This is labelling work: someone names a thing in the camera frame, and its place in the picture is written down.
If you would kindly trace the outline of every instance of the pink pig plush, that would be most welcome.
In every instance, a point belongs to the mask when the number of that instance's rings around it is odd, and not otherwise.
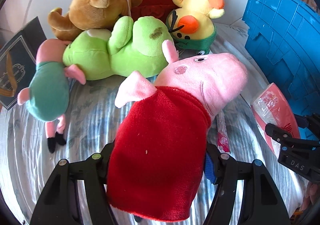
[[[115,138],[107,199],[143,218],[177,222],[190,215],[211,122],[244,88],[247,70],[231,54],[178,61],[171,41],[162,48],[169,65],[154,85],[133,72],[119,87],[115,105],[135,103]]]

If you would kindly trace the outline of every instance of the blue crate lid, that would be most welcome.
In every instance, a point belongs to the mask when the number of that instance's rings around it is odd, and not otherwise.
[[[299,115],[320,113],[320,17],[301,0],[248,0],[245,48]],[[301,138],[317,139],[300,129]]]

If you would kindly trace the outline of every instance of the plush toy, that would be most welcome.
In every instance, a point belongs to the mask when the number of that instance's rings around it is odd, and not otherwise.
[[[231,54],[178,61],[166,40],[169,65],[154,85],[133,72],[119,87],[116,107],[135,102],[119,126],[107,175],[107,200],[120,210],[164,222],[185,220],[198,190],[212,120],[247,82]]]
[[[208,54],[217,32],[212,19],[224,15],[224,0],[172,0],[179,9],[171,12],[166,25],[177,47]]]
[[[65,111],[69,104],[69,82],[67,77],[85,84],[84,73],[76,66],[64,67],[62,54],[69,41],[48,39],[44,41],[36,56],[36,73],[28,88],[18,94],[18,105],[26,103],[35,118],[45,121],[48,148],[55,151],[56,142],[65,145],[63,131],[66,125]],[[54,120],[59,123],[55,131]]]
[[[54,35],[61,40],[73,41],[82,31],[114,26],[122,16],[130,15],[130,9],[142,0],[73,0],[69,12],[62,16],[56,8],[48,15],[48,23]]]
[[[144,77],[160,73],[167,66],[162,42],[172,40],[167,27],[152,16],[135,23],[128,16],[120,18],[112,32],[92,29],[81,33],[63,54],[66,66],[76,64],[87,80],[111,75],[129,76],[138,70]]]

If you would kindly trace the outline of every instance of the book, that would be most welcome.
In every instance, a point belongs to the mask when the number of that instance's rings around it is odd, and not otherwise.
[[[8,53],[11,67],[17,84],[13,97],[0,95],[0,103],[11,109],[17,103],[18,93],[29,86],[36,72],[36,53],[39,46],[46,40],[38,17],[26,24],[0,50],[0,88],[12,91],[12,83],[7,72]]]

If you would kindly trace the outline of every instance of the pig snout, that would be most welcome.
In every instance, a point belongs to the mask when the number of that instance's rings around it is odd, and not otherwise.
[[[62,56],[68,41],[59,39],[47,39],[38,48],[36,63],[59,62],[62,63]]]
[[[220,90],[224,101],[233,100],[244,89],[248,80],[248,72],[243,63],[238,58],[231,54],[220,54],[224,57],[220,64],[215,67],[214,71],[217,74],[217,88]]]

